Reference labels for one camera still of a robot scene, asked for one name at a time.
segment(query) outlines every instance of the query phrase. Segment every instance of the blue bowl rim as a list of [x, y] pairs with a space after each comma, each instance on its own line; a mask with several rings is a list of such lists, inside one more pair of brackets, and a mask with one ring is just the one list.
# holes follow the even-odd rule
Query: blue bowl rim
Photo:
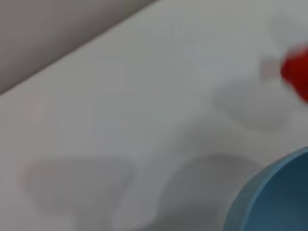
[[249, 201], [249, 203], [247, 205], [246, 212], [244, 214], [244, 217], [242, 219], [242, 223], [240, 225], [240, 231], [244, 231], [244, 228], [245, 228], [245, 226], [247, 224], [250, 212], [251, 212], [251, 210], [252, 210], [252, 208], [253, 208], [257, 198], [259, 197], [260, 193], [262, 192], [264, 187], [267, 185], [267, 183], [283, 167], [285, 167], [287, 164], [289, 164], [290, 162], [292, 162], [293, 160], [295, 160], [296, 158], [298, 158], [298, 157], [300, 157], [301, 155], [304, 155], [304, 154], [308, 154], [308, 147], [301, 148], [301, 149], [291, 153], [290, 155], [282, 158], [282, 161], [280, 163], [278, 163], [277, 166], [275, 166], [273, 168], [273, 170], [264, 178], [264, 180], [257, 187], [256, 191], [252, 195], [252, 197], [251, 197], [251, 199], [250, 199], [250, 201]]

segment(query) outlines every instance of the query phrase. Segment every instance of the blue container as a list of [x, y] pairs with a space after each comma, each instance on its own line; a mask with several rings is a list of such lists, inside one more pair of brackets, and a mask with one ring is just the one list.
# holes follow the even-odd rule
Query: blue container
[[308, 231], [308, 147], [253, 177], [233, 202], [223, 231]]

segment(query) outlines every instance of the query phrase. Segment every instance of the white table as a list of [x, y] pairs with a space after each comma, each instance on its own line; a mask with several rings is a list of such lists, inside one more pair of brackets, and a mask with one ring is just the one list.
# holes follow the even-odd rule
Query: white table
[[258, 82], [308, 38], [307, 7], [161, 0], [2, 95], [1, 230], [219, 230], [308, 143], [306, 109]]

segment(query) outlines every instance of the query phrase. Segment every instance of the red object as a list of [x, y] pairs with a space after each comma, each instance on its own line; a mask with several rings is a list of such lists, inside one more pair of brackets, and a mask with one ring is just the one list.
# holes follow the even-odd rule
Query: red object
[[308, 47], [286, 56], [281, 66], [281, 76], [308, 103]]

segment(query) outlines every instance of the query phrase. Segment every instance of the white countertop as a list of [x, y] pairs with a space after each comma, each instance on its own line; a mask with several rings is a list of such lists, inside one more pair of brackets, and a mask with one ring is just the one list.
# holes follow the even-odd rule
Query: white countertop
[[304, 0], [161, 0], [0, 97], [4, 231], [219, 230], [258, 169], [308, 143], [259, 65]]

